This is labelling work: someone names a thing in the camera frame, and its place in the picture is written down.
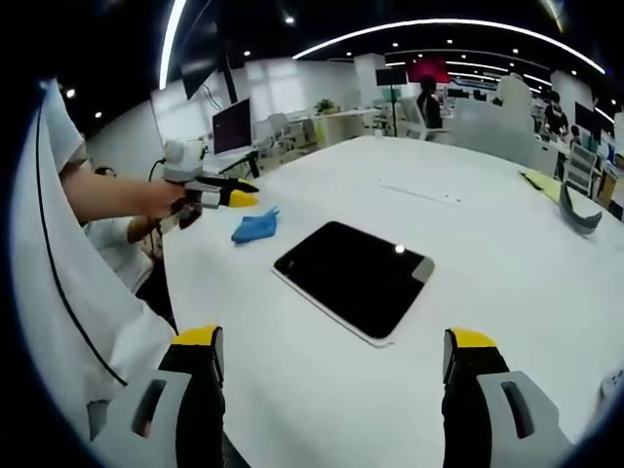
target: person's arm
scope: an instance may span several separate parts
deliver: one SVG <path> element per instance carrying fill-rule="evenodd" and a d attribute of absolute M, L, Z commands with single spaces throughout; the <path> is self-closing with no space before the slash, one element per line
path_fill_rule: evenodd
<path fill-rule="evenodd" d="M 128 244 L 134 244 L 148 236 L 150 232 L 158 227 L 160 221 L 161 219 L 158 217 L 136 216 L 128 224 Z"/>
<path fill-rule="evenodd" d="M 184 188 L 159 180 L 143 182 L 96 175 L 88 168 L 69 163 L 60 183 L 80 223 L 131 215 L 157 218 L 172 213 L 171 204 L 184 196 Z"/>

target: gray object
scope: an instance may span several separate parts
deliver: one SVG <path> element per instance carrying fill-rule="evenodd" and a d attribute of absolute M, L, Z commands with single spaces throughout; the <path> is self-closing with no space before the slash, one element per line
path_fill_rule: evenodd
<path fill-rule="evenodd" d="M 588 235 L 593 233 L 598 224 L 603 219 L 602 213 L 597 213 L 592 216 L 583 217 L 574 212 L 574 206 L 572 205 L 572 200 L 569 196 L 568 185 L 569 182 L 562 183 L 562 190 L 559 197 L 559 208 L 562 212 L 562 216 L 565 221 L 572 226 L 579 234 Z"/>
<path fill-rule="evenodd" d="M 103 464 L 115 468 L 174 468 L 179 407 L 191 376 L 152 370 L 133 380 L 106 412 L 92 446 Z"/>
<path fill-rule="evenodd" d="M 558 466 L 572 444 L 559 410 L 523 372 L 478 375 L 491 425 L 491 468 Z"/>

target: tablet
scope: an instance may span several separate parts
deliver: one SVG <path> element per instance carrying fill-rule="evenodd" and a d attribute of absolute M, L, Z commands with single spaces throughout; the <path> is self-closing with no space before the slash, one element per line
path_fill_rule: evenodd
<path fill-rule="evenodd" d="M 274 271 L 345 328 L 383 346 L 434 270 L 427 256 L 331 221 Z"/>

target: white shirt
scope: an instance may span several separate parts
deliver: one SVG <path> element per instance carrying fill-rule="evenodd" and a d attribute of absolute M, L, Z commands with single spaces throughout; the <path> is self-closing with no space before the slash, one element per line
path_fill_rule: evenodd
<path fill-rule="evenodd" d="M 11 206 L 13 288 L 35 368 L 61 413 L 86 439 L 87 404 L 110 400 L 122 387 L 85 343 L 55 285 L 39 213 L 36 130 L 35 113 Z M 95 348 L 130 381 L 160 364 L 174 333 L 106 265 L 67 202 L 58 172 L 75 158 L 82 144 L 54 80 L 44 101 L 39 136 L 41 191 L 54 262 L 65 296 Z"/>
<path fill-rule="evenodd" d="M 533 132 L 531 109 L 533 107 L 533 96 L 527 84 L 512 75 L 503 76 L 496 89 L 496 97 L 503 101 L 503 109 L 516 116 L 518 125 L 521 128 L 530 126 Z"/>
<path fill-rule="evenodd" d="M 132 220 L 131 216 L 101 219 L 90 222 L 84 230 L 101 257 L 124 285 L 136 294 L 154 265 L 140 243 L 128 242 L 128 226 Z"/>

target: ceiling light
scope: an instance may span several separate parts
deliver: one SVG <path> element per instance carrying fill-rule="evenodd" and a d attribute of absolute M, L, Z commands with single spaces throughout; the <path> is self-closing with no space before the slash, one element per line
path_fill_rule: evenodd
<path fill-rule="evenodd" d="M 402 27 L 402 26 L 416 26 L 416 25 L 421 25 L 421 24 L 470 24 L 470 25 L 476 25 L 476 26 L 486 26 L 486 27 L 496 27 L 498 29 L 505 29 L 508 31 L 513 31 L 513 32 L 518 32 L 520 34 L 524 34 L 526 36 L 531 36 L 534 37 L 535 39 L 539 39 L 541 41 L 544 42 L 548 42 L 549 44 L 552 44 L 555 47 L 558 47 L 566 52 L 568 52 L 569 54 L 572 54 L 573 56 L 577 57 L 578 59 L 583 60 L 585 63 L 587 63 L 588 65 L 594 67 L 596 70 L 600 71 L 603 75 L 606 74 L 606 70 L 604 68 L 602 68 L 600 65 L 598 65 L 597 63 L 595 63 L 593 60 L 591 60 L 588 57 L 585 57 L 583 54 L 581 54 L 578 51 L 575 51 L 574 49 L 572 49 L 570 46 L 567 46 L 564 43 L 561 43 L 555 39 L 552 39 L 548 36 L 544 36 L 543 34 L 539 34 L 537 32 L 533 32 L 530 31 L 528 29 L 523 29 L 521 27 L 517 27 L 517 26 L 512 26 L 510 24 L 503 24 L 501 22 L 493 22 L 493 21 L 484 21 L 481 19 L 447 19 L 447 18 L 437 18 L 437 19 L 414 19 L 411 21 L 399 21 L 399 22 L 391 22 L 388 24 L 382 24 L 380 26 L 374 26 L 374 27 L 369 27 L 367 29 L 361 29 L 359 31 L 355 31 L 355 32 L 351 32 L 349 34 L 344 34 L 343 36 L 340 37 L 336 37 L 334 39 L 331 39 L 329 41 L 326 41 L 322 44 L 319 44 L 317 46 L 311 47 L 310 49 L 307 49 L 303 52 L 300 52 L 299 54 L 296 54 L 295 56 L 293 56 L 293 59 L 301 59 L 304 56 L 307 56 L 308 54 L 312 54 L 313 52 L 316 52 L 320 49 L 323 49 L 327 46 L 330 46 L 332 44 L 337 44 L 338 42 L 344 41 L 346 39 L 351 39 L 353 37 L 357 37 L 357 36 L 361 36 L 363 34 L 369 34 L 371 32 L 376 32 L 376 31 L 381 31 L 383 29 L 392 29 L 395 27 Z"/>
<path fill-rule="evenodd" d="M 454 71 L 450 71 L 448 73 L 448 75 L 451 76 L 465 76 L 468 78 L 481 78 L 482 80 L 489 80 L 489 81 L 500 81 L 500 78 L 494 78 L 493 76 L 479 76 L 476 77 L 475 75 L 471 75 L 470 73 L 456 73 Z"/>
<path fill-rule="evenodd" d="M 526 73 L 525 73 L 525 78 L 528 78 L 529 80 L 536 81 L 537 83 L 541 83 L 542 85 L 553 86 L 553 84 L 551 82 L 549 82 L 549 81 L 542 80 L 541 78 L 537 78 L 536 76 L 527 75 Z"/>
<path fill-rule="evenodd" d="M 477 68 L 489 68 L 490 70 L 498 70 L 508 72 L 507 68 L 502 68 L 500 66 L 492 66 L 492 65 L 481 65 L 480 63 L 468 63 L 466 61 L 447 61 L 448 65 L 466 65 L 466 66 L 476 66 Z"/>
<path fill-rule="evenodd" d="M 179 18 L 182 16 L 182 10 L 184 9 L 186 0 L 175 0 L 172 12 L 169 15 L 169 21 L 167 22 L 167 30 L 165 31 L 165 42 L 163 43 L 163 54 L 160 57 L 160 77 L 158 80 L 159 88 L 164 90 L 167 86 L 167 74 L 169 72 L 169 60 L 172 57 L 172 48 L 174 46 L 174 39 L 176 38 L 177 24 Z"/>
<path fill-rule="evenodd" d="M 608 120 L 611 124 L 615 124 L 615 121 L 613 119 L 611 119 L 608 115 L 606 115 L 606 112 L 600 110 L 598 107 L 596 107 L 596 112 L 598 112 L 599 114 L 601 114 L 603 117 L 606 118 L 606 120 Z"/>

